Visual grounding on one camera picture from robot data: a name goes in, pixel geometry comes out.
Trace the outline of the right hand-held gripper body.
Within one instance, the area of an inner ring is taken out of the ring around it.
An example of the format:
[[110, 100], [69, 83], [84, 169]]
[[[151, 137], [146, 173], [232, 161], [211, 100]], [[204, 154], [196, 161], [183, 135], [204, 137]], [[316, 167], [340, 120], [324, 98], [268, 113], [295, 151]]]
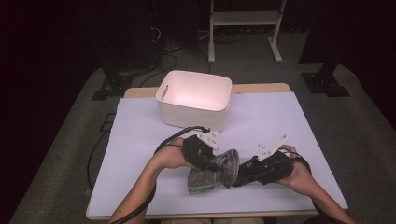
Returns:
[[255, 161], [254, 166], [248, 167], [255, 175], [256, 181], [266, 185], [291, 174], [291, 158], [279, 150], [287, 138], [283, 135], [258, 144], [258, 155], [252, 159]]

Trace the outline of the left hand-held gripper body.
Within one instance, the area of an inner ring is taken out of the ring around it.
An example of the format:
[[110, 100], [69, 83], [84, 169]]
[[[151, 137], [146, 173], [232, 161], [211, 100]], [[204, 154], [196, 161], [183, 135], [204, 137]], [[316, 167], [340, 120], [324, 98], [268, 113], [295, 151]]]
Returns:
[[199, 170], [203, 170], [203, 158], [213, 158], [213, 148], [199, 138], [198, 134], [192, 135], [183, 141], [182, 153], [188, 163]]

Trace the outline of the grey cloth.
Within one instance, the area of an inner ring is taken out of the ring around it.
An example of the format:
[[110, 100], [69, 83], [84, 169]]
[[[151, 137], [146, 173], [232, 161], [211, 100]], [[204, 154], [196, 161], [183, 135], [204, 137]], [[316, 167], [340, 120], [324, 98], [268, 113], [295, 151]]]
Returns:
[[190, 169], [187, 183], [189, 194], [208, 192], [219, 184], [229, 189], [236, 181], [239, 168], [236, 149], [230, 149], [210, 161], [219, 167], [218, 171]]

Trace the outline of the white plastic bin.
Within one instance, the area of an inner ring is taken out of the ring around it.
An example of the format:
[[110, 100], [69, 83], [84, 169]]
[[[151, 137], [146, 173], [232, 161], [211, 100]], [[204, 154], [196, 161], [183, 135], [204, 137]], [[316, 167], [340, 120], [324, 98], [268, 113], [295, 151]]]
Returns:
[[171, 71], [163, 79], [155, 98], [165, 123], [183, 128], [203, 126], [221, 132], [232, 86], [228, 77]]

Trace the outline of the person's left hand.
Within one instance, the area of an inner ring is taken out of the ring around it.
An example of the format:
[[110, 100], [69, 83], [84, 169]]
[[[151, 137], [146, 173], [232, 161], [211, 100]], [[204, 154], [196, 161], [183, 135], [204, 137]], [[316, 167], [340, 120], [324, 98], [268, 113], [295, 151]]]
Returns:
[[181, 147], [166, 146], [157, 152], [150, 162], [156, 169], [176, 169], [182, 166], [191, 167], [183, 156]]

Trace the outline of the person's right hand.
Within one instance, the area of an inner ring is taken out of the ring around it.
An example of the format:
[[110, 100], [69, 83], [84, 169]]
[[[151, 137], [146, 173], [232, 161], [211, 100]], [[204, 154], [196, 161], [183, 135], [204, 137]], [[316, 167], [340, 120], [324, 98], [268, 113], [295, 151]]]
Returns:
[[292, 163], [293, 169], [289, 176], [276, 181], [277, 184], [288, 187], [302, 195], [309, 195], [309, 181], [312, 175], [307, 168], [299, 161]]

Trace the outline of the black stand base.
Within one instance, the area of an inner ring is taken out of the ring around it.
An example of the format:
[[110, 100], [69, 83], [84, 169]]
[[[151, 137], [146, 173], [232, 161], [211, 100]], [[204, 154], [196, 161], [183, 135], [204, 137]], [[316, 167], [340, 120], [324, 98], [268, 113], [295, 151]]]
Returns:
[[105, 80], [93, 96], [93, 101], [105, 100], [107, 97], [123, 96], [131, 88], [133, 78], [122, 76], [114, 71], [105, 71]]
[[317, 72], [302, 73], [307, 88], [314, 94], [326, 94], [328, 97], [349, 97], [347, 89], [341, 86], [333, 73], [338, 63], [326, 62]]

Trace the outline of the white metal stand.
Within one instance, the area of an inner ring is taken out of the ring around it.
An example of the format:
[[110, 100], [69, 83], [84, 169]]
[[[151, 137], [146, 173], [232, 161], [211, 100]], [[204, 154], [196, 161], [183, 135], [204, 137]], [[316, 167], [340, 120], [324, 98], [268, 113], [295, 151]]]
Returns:
[[214, 32], [219, 26], [260, 26], [273, 25], [273, 34], [268, 38], [269, 46], [277, 63], [282, 63], [283, 59], [278, 50], [276, 41], [283, 19], [285, 6], [288, 0], [281, 0], [278, 10], [270, 11], [225, 11], [214, 10], [214, 0], [210, 0], [209, 15], [209, 40], [208, 40], [208, 61], [213, 63], [215, 58]]

